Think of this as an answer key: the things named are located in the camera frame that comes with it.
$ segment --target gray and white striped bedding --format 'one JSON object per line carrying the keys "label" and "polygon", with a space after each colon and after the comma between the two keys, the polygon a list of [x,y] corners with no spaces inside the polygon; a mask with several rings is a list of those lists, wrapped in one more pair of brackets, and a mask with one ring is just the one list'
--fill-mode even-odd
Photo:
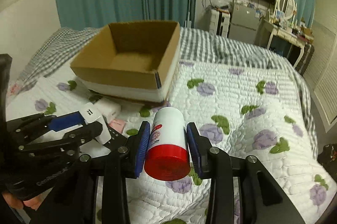
{"label": "gray and white striped bedding", "polygon": [[[85,46],[99,29],[75,31],[61,28],[55,32],[34,55],[18,80],[21,91],[31,89],[36,80],[48,77]],[[261,47],[215,36],[208,32],[181,27],[181,59],[210,63],[223,63],[238,67],[285,69],[294,74],[299,89],[304,124],[309,134],[314,158],[318,146],[313,116],[310,112],[310,93],[304,79],[287,59]]]}

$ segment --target human hand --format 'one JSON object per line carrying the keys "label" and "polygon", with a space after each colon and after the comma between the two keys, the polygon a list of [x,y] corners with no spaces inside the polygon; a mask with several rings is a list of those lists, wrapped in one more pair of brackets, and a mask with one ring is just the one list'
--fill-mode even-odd
{"label": "human hand", "polygon": [[6,203],[14,209],[23,209],[23,205],[26,205],[27,207],[30,207],[33,210],[37,210],[42,203],[39,195],[30,200],[23,201],[23,202],[17,199],[15,196],[13,196],[9,192],[3,192],[2,196],[5,199]]}

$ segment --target suitcase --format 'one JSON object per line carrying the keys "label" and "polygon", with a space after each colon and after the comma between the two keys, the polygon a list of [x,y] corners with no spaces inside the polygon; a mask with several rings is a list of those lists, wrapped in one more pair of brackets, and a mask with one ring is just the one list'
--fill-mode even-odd
{"label": "suitcase", "polygon": [[[295,64],[300,51],[301,51],[301,49],[299,47],[295,47],[295,46],[293,47],[293,49],[292,49],[292,51],[289,55],[289,62],[291,64]],[[315,48],[312,44],[310,44],[310,43],[305,44],[304,54],[303,54],[301,60],[299,61],[299,63],[297,64],[297,66],[295,67],[295,70],[298,71],[298,73],[301,76],[304,74],[305,70],[307,69],[314,51],[315,51]]]}

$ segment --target red bottle cap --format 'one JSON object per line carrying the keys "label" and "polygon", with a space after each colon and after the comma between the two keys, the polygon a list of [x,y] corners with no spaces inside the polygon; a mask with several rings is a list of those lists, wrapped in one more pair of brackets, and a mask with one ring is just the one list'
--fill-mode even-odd
{"label": "red bottle cap", "polygon": [[144,169],[157,180],[182,179],[191,170],[188,151],[172,144],[155,146],[146,154]]}

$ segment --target white bottle with red cap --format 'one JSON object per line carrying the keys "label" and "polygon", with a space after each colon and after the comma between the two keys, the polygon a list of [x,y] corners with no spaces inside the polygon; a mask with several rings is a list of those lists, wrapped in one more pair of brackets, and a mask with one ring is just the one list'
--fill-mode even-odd
{"label": "white bottle with red cap", "polygon": [[179,180],[190,172],[185,121],[176,108],[160,109],[153,120],[144,169],[158,180]]}

